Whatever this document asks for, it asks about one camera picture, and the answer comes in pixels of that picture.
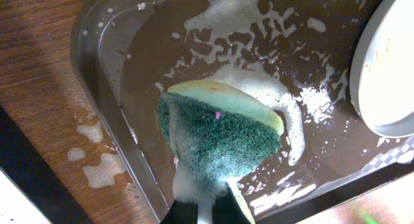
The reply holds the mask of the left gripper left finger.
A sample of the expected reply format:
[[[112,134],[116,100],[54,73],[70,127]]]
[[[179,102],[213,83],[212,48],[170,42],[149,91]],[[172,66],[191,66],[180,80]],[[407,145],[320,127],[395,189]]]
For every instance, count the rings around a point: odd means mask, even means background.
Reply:
[[[160,224],[196,224],[198,206],[192,202],[174,200]]]

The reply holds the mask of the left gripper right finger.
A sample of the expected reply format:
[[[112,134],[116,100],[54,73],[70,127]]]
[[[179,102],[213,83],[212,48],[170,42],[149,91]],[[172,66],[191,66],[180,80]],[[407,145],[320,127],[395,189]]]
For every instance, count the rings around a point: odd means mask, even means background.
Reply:
[[[212,206],[212,221],[213,224],[250,224],[228,184]]]

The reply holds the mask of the green yellow sponge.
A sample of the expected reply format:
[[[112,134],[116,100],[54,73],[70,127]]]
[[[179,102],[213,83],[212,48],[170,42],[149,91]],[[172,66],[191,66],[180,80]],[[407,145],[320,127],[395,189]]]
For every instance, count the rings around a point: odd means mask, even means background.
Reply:
[[[214,80],[171,86],[158,100],[159,128],[177,160],[173,195],[202,203],[223,196],[281,147],[282,118],[254,97]]]

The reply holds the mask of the pale blue plate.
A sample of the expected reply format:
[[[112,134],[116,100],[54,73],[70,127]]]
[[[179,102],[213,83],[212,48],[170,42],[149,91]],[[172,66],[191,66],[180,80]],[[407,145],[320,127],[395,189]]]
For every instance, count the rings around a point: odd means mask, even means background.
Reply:
[[[389,138],[413,135],[413,0],[383,0],[353,55],[351,103],[366,126]]]

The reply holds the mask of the dark brown plate tray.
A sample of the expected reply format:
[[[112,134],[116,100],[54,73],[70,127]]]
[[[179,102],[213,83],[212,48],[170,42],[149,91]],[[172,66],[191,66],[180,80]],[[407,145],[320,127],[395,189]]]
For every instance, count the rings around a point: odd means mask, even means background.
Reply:
[[[349,93],[351,60],[383,0],[88,0],[71,61],[157,220],[173,152],[157,122],[168,87],[210,78],[279,112],[282,146],[240,180],[259,223],[290,223],[413,171],[413,139],[372,132]]]

